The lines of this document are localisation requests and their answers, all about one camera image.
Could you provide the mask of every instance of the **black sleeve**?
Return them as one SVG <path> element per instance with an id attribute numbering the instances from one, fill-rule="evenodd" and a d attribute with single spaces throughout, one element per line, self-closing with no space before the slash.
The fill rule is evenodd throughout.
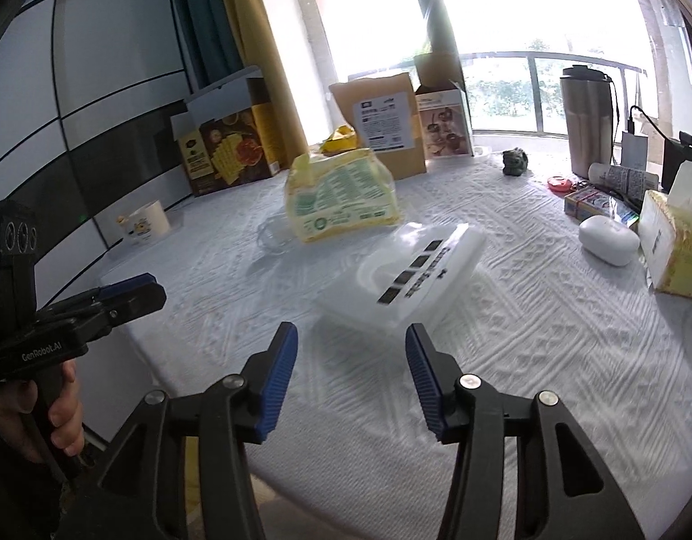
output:
<path id="1" fill-rule="evenodd" d="M 60 520 L 61 486 L 0 438 L 0 540 L 49 539 Z"/>

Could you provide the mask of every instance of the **red lid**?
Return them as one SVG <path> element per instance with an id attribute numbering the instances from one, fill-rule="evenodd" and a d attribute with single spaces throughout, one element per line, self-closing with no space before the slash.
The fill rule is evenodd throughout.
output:
<path id="1" fill-rule="evenodd" d="M 552 176 L 548 179 L 548 187 L 554 193 L 567 193 L 573 185 L 568 178 L 563 178 L 563 176 Z"/>

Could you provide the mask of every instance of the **human hand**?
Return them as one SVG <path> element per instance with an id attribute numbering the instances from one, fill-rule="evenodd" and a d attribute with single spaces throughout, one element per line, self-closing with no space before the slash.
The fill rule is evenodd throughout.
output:
<path id="1" fill-rule="evenodd" d="M 50 439 L 68 456 L 83 450 L 83 405 L 78 398 L 80 384 L 76 379 L 74 360 L 62 364 L 63 389 L 60 396 L 48 409 L 48 418 L 55 426 Z M 35 442 L 27 435 L 20 414 L 33 410 L 38 398 L 35 382 L 13 380 L 0 384 L 0 436 L 25 458 L 33 463 L 42 463 Z"/>

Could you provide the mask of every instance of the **teal curtain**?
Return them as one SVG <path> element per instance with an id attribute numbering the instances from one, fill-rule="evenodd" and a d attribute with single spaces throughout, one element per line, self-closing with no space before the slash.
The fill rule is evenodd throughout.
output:
<path id="1" fill-rule="evenodd" d="M 199 88 L 244 68 L 223 0 L 173 0 Z"/>

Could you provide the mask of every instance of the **table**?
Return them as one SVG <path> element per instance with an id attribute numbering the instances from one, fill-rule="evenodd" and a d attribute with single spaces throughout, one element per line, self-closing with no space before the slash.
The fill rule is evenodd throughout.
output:
<path id="1" fill-rule="evenodd" d="M 643 266 L 581 250 L 578 226 L 543 180 L 568 156 L 434 161 L 397 183 L 409 220 L 470 221 L 489 244 L 434 343 L 503 392 L 552 389 L 595 443 L 648 538 L 692 493 L 692 301 L 654 295 Z M 249 446 L 253 471 L 304 509 L 364 538 L 435 538 L 455 447 L 427 431 L 402 348 L 340 328 L 314 302 L 388 229 L 297 245 L 255 243 L 282 202 L 283 175 L 180 207 L 184 227 L 103 275 L 153 273 L 168 301 L 127 326 L 173 395 L 202 391 L 294 322 L 300 350 L 278 427 Z M 507 443 L 502 537 L 513 529 L 515 445 Z"/>

